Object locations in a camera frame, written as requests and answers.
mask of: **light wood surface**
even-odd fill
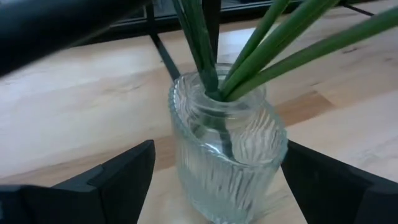
[[[360,4],[371,12],[396,0]],[[333,9],[277,60],[367,17]],[[255,21],[221,27],[219,62],[233,62]],[[160,35],[181,72],[193,60],[181,31]],[[268,100],[289,138],[398,181],[398,30],[271,82]],[[157,160],[139,223],[207,223],[185,201],[167,107],[171,80],[149,37],[64,50],[0,80],[0,184],[53,185],[145,139]],[[278,172],[259,223],[305,223]]]

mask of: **plant stem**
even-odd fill
[[[204,111],[204,113],[212,114],[210,111]],[[205,116],[202,120],[202,123],[211,129],[214,129],[218,132],[221,140],[221,149],[223,151],[223,154],[235,161],[235,158],[233,156],[232,152],[232,141],[231,141],[231,136],[229,135],[228,130],[226,129],[226,123],[225,123],[225,114],[221,113],[216,113],[215,117],[212,116]],[[192,128],[192,133],[194,136],[198,139],[201,139],[201,137],[204,135],[203,128],[202,126],[196,125]]]
[[[215,59],[200,2],[198,0],[172,1],[206,94],[209,97],[220,95]]]
[[[279,75],[397,26],[398,7],[395,7],[292,54],[238,86],[226,99],[227,101],[237,100],[259,85]]]
[[[221,94],[228,96],[239,84],[262,70],[339,0],[307,0],[275,29],[224,83]]]
[[[247,57],[256,49],[256,47],[260,44],[266,34],[269,32],[272,25],[274,25],[275,21],[278,17],[283,13],[289,4],[290,0],[277,0],[271,5],[269,10],[266,12],[264,17],[258,23],[256,29],[253,34],[250,36],[248,42],[243,47],[241,53],[233,64],[231,70],[228,73],[225,81],[236,71],[236,69],[247,59]]]

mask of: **black object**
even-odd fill
[[[0,77],[107,29],[148,0],[17,0],[0,6]]]
[[[145,141],[51,188],[0,186],[0,224],[137,223],[154,163]]]
[[[308,224],[398,223],[398,184],[294,142],[282,163]]]
[[[174,64],[173,59],[169,55],[166,47],[164,46],[163,42],[157,35],[157,27],[155,23],[155,12],[154,12],[154,5],[149,4],[146,6],[147,11],[147,18],[148,18],[148,28],[149,28],[149,35],[156,46],[156,49],[163,60],[163,63],[166,66],[167,71],[169,72],[170,76],[173,80],[177,79],[180,76],[180,71],[178,70],[177,66]]]

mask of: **glass vase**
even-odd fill
[[[217,65],[220,83],[229,65]],[[287,152],[284,125],[257,88],[234,102],[205,95],[198,73],[182,75],[169,93],[178,177],[192,205],[215,224],[258,218]]]

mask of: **black stand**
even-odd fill
[[[398,184],[289,142],[282,163],[309,224],[398,223]]]
[[[0,224],[137,223],[154,164],[146,141],[51,188],[0,186]]]

